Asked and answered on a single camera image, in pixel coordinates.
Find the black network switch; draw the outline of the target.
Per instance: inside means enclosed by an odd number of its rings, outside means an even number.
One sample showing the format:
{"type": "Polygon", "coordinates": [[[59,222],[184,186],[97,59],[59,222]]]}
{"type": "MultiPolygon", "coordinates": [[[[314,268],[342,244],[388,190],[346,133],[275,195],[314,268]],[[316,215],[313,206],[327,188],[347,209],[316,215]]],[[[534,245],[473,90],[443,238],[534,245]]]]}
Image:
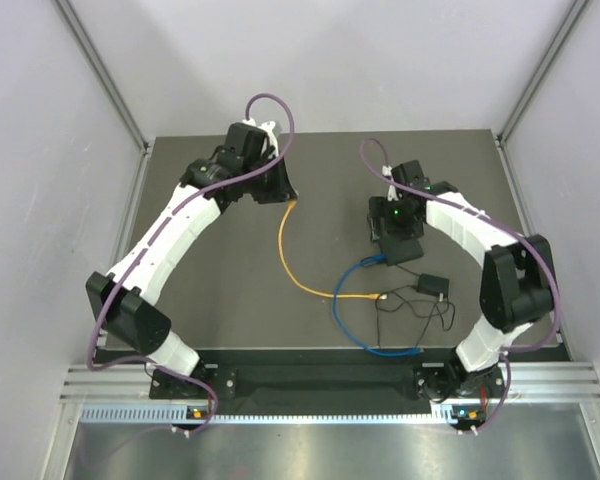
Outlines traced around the black network switch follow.
{"type": "Polygon", "coordinates": [[[400,240],[386,237],[379,240],[378,246],[387,266],[418,260],[424,256],[424,250],[418,240],[400,240]]]}

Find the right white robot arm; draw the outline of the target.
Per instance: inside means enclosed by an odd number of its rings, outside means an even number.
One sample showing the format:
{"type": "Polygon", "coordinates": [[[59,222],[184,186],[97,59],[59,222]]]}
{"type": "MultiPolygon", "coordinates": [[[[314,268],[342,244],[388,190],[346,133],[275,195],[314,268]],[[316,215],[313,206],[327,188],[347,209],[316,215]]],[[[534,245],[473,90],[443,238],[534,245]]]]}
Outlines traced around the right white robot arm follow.
{"type": "Polygon", "coordinates": [[[446,235],[481,269],[481,315],[451,350],[443,367],[444,398],[472,394],[502,354],[558,302],[551,247],[541,235],[525,237],[473,206],[448,182],[433,183],[418,161],[384,164],[389,185],[369,200],[372,243],[389,265],[418,259],[425,227],[446,235]]]}

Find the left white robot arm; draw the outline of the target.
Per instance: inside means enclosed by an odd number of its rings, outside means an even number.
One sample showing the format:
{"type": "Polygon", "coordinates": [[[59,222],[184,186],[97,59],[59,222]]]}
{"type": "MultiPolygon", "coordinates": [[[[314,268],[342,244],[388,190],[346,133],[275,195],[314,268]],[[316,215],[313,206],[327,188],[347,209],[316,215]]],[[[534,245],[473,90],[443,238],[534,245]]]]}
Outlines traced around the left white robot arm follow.
{"type": "Polygon", "coordinates": [[[131,251],[105,274],[93,273],[86,291],[96,323],[136,354],[173,372],[185,396],[206,387],[199,354],[172,329],[156,303],[185,253],[234,202],[296,199],[280,153],[274,121],[246,119],[229,126],[223,144],[190,163],[167,205],[131,251]]]}

